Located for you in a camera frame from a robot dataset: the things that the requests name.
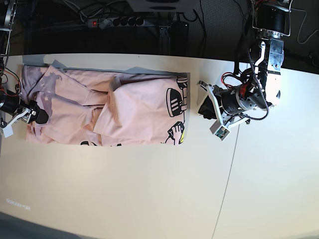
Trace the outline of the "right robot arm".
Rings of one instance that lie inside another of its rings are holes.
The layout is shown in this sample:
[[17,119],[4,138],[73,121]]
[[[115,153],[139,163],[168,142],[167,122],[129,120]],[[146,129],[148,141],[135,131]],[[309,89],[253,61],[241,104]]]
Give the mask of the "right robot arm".
[[[41,109],[37,102],[31,100],[25,103],[20,98],[21,84],[16,73],[7,68],[10,55],[10,37],[18,1],[2,0],[0,2],[0,77],[5,78],[0,82],[0,110],[12,116],[14,121],[22,119],[26,123],[36,122],[44,124],[48,122],[49,116]],[[7,83],[7,75],[16,79],[15,91],[4,88]]]

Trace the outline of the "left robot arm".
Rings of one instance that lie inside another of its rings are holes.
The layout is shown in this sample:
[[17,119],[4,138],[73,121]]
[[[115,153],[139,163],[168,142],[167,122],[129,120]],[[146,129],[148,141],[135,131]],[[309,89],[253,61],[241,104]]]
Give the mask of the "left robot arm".
[[243,31],[236,48],[234,71],[221,76],[223,88],[210,86],[214,102],[206,96],[198,113],[205,119],[234,122],[252,117],[247,111],[261,109],[267,114],[280,99],[283,36],[291,34],[290,0],[253,0],[243,15]]

